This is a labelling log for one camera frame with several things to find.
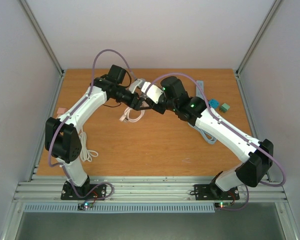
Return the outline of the light blue power strip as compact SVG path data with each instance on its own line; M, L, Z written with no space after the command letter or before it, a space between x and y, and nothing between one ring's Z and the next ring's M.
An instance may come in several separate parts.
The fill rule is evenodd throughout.
M195 96L200 97L203 99L202 92L204 91L204 81L203 80L197 80L196 81L196 87L195 87Z

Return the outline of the teal plug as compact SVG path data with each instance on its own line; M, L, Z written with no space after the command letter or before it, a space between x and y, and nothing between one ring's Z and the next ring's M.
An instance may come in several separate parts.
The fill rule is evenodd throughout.
M220 103L216 99L214 99L214 98L210 99L208 101L208 103L209 103L209 106L211 108L213 108L213 109L217 109L219 107L219 105L220 105Z

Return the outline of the mint green usb charger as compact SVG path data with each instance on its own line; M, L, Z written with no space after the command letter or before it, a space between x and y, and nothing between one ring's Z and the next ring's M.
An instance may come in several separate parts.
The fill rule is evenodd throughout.
M222 113L226 113L230 109L230 106L227 103L223 103L219 106L219 111Z

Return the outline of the pink plug adapter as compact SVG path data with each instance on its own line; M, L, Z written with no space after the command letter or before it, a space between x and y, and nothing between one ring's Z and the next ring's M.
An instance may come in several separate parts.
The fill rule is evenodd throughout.
M59 115L63 115L63 114L65 114L67 111L68 111L68 110L67 110L65 107L59 107L59 108L57 109L56 114L57 114L58 116L59 116Z

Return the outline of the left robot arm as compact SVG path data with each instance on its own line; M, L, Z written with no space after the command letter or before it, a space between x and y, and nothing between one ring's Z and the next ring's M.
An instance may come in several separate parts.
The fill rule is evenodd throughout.
M150 101L150 107L159 103L162 91L144 79L123 86L126 73L124 68L112 65L107 74L92 77L87 91L69 110L57 118L50 117L45 123L44 147L48 158L57 161L49 161L48 165L62 168L67 177L64 191L71 197L86 199L95 189L81 163L83 145L79 137L92 114L110 99L138 111L144 109L142 105L146 100Z

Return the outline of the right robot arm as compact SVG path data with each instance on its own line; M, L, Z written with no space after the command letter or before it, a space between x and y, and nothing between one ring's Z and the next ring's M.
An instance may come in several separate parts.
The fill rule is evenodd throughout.
M241 161L238 166L218 173L210 182L213 199L222 199L230 189L240 185L256 187L273 165L273 143L245 134L218 115L204 99L190 97L176 76L166 77L160 85L144 86L142 92L155 106L174 112L180 120L212 135Z

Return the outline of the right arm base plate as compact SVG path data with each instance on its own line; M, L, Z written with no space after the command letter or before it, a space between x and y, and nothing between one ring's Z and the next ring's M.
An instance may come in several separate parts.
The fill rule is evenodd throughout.
M212 186L211 184L195 184L193 192L197 201L230 201L240 199L237 187L233 187L228 191L222 191L217 186Z

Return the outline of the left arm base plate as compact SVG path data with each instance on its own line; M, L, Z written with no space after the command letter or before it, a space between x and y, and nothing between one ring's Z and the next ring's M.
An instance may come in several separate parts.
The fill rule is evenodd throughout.
M107 186L105 184L99 185L98 187L94 188L90 194L87 194L95 186L96 184L90 184L89 186L85 187L85 190L83 190L82 187L75 187L77 193L80 196L82 196L82 197L78 197L72 185L66 181L62 187L60 199L63 201L70 201L70 200L83 201L83 200L94 199L94 198L100 200L101 198L105 197L107 193Z

